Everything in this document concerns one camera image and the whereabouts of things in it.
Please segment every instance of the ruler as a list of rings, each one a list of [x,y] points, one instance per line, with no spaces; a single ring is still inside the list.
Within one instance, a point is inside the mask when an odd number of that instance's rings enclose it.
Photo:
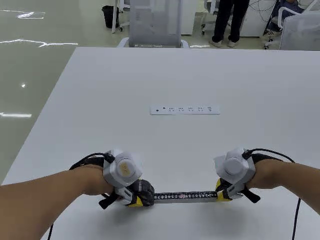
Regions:
[[[216,191],[156,192],[154,194],[154,203],[212,203],[216,202],[217,198]]]

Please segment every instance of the floor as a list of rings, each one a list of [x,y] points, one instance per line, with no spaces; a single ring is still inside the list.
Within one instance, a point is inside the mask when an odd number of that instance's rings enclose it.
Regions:
[[[0,0],[0,183],[74,49],[115,47],[128,35],[128,27],[115,34],[106,29],[101,7],[108,1]],[[199,0],[193,35],[183,37],[191,48],[212,47],[212,33],[201,36],[202,5]],[[259,38],[243,38],[236,48],[262,47]]]

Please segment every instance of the black trash can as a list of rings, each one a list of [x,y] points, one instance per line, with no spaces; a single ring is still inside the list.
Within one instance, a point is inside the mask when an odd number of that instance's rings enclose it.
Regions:
[[[102,12],[104,14],[104,21],[105,21],[105,26],[108,29],[112,29],[112,19],[114,16],[114,6],[104,6],[102,7]],[[119,27],[119,8],[116,8],[116,24],[115,27]]]

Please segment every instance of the white power strip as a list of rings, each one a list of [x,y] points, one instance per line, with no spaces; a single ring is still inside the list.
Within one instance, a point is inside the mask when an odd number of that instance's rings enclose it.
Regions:
[[[190,106],[168,106],[158,105],[150,107],[151,115],[219,115],[218,105],[190,105]]]

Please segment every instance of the office chair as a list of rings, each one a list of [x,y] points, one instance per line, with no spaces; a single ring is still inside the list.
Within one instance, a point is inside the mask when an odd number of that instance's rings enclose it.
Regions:
[[[206,13],[202,16],[201,19],[201,35],[205,35],[207,30],[212,30],[214,28],[214,21],[207,21],[208,13],[214,15],[218,13],[220,0],[204,0],[204,9]]]
[[[181,40],[182,0],[135,0],[130,5],[129,37],[118,48],[189,48]]]
[[[320,11],[286,17],[279,49],[320,51]]]
[[[282,15],[283,15],[283,12],[284,11],[288,11],[289,13],[292,13],[294,16],[300,16],[300,15],[306,15],[306,14],[310,14],[310,13],[313,13],[313,12],[317,12],[317,10],[320,9],[320,0],[313,0],[312,3],[310,3],[310,5],[302,12],[302,13],[298,13],[298,12],[295,12],[287,7],[280,7],[279,9],[279,12],[278,12],[278,16],[275,16],[271,19],[271,22],[278,25],[278,27],[282,30],[282,34],[283,34],[283,30],[284,30],[284,22],[286,21],[287,18],[290,18],[292,16],[288,16],[286,17],[285,19],[282,19]],[[280,36],[276,36],[276,37],[269,37],[268,38],[268,42],[266,42],[264,44],[264,49],[265,50],[268,50],[269,49],[269,46],[270,45],[274,45],[274,44],[279,44],[280,41],[281,41],[281,35]]]
[[[116,24],[117,15],[116,15],[115,11],[116,10],[114,10],[113,17],[112,17],[112,33],[113,34],[116,32],[115,24]],[[119,2],[119,12],[123,13],[123,12],[129,12],[129,11],[130,11],[130,0],[120,0],[120,2]],[[129,25],[130,25],[130,21],[126,21],[124,23],[121,23],[119,25],[119,31],[123,32],[124,27],[125,26],[129,26]]]

